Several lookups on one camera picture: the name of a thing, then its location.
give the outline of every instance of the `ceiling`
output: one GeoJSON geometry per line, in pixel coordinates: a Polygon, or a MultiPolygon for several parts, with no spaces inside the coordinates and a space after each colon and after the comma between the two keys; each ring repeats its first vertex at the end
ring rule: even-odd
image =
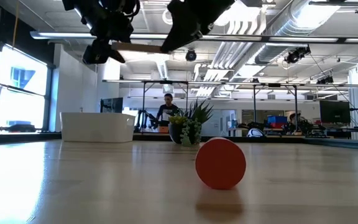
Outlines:
{"type": "MultiPolygon", "coordinates": [[[[267,11],[267,21],[273,19],[290,0],[275,0],[276,6],[269,8],[267,11]]],[[[39,31],[56,31],[56,32],[88,32],[88,28],[83,26],[75,11],[66,12],[63,4],[59,0],[20,0],[20,15],[19,17],[34,29],[39,31]]],[[[13,13],[16,11],[16,1],[0,0],[0,5],[13,13]]],[[[165,6],[144,4],[143,10],[135,16],[132,25],[134,32],[153,32],[153,33],[168,33],[171,26],[162,20],[162,14],[165,6]]],[[[353,12],[355,8],[341,8],[339,12],[334,13],[330,19],[317,28],[311,35],[319,36],[358,36],[358,14],[353,12]]],[[[228,26],[215,26],[213,34],[225,34],[228,26]]],[[[81,57],[87,44],[91,40],[70,40],[62,41],[67,46],[68,50],[81,57]]],[[[150,41],[144,44],[161,45],[160,41],[150,41]]],[[[206,62],[211,63],[219,46],[219,42],[193,42],[185,47],[176,50],[167,61],[168,70],[193,72],[197,63],[206,62]],[[197,61],[186,62],[185,54],[189,48],[195,49],[198,54],[197,61]]],[[[287,68],[287,64],[283,62],[283,57],[278,58],[272,65],[263,69],[256,74],[261,82],[285,82],[287,80],[293,82],[305,82],[310,80],[310,77],[321,73],[322,70],[330,70],[334,72],[335,82],[347,81],[347,69],[354,66],[353,63],[358,62],[358,45],[310,45],[314,59],[318,62],[316,66],[315,61],[311,57],[306,57],[300,63],[291,65],[287,68]]],[[[139,54],[133,52],[122,52],[124,58],[127,60],[125,65],[122,65],[121,71],[125,78],[135,77],[137,74],[148,73],[151,70],[156,70],[156,63],[151,60],[145,60],[139,54]]]]}

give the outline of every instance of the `potted plant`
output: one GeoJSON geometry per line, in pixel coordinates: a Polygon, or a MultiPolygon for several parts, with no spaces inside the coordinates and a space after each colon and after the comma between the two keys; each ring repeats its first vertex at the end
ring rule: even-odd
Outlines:
{"type": "Polygon", "coordinates": [[[201,125],[211,118],[213,106],[205,100],[192,102],[188,111],[178,110],[169,118],[169,134],[173,142],[189,146],[201,140],[201,125]]]}

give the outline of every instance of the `exposed duct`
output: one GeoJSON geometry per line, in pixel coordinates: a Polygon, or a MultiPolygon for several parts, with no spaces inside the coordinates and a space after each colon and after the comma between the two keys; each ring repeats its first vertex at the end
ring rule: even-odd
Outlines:
{"type": "MultiPolygon", "coordinates": [[[[307,36],[323,25],[340,7],[312,6],[311,0],[294,0],[277,20],[266,30],[265,35],[307,36]]],[[[246,64],[267,65],[286,52],[288,47],[253,44],[247,55],[240,61],[235,74],[243,82],[265,68],[246,64]]]]}

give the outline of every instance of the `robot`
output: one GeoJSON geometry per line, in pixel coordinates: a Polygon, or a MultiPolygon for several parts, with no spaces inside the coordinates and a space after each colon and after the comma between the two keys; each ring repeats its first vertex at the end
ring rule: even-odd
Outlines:
{"type": "MultiPolygon", "coordinates": [[[[140,0],[62,0],[66,11],[75,10],[96,39],[83,54],[85,64],[106,63],[109,57],[125,63],[122,55],[111,48],[111,41],[131,42],[131,22],[140,11],[140,0]]],[[[169,54],[208,34],[214,21],[235,0],[172,0],[167,6],[173,25],[162,44],[161,53],[169,54]]]]}

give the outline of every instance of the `window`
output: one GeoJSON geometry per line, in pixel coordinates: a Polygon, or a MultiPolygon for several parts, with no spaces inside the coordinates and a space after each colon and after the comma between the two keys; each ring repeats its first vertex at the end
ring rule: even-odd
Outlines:
{"type": "Polygon", "coordinates": [[[3,47],[0,52],[0,83],[45,95],[48,68],[26,54],[3,47]]]}
{"type": "Polygon", "coordinates": [[[26,54],[3,47],[0,52],[0,83],[35,93],[3,88],[0,96],[0,127],[31,124],[44,128],[48,67],[26,54]]]}

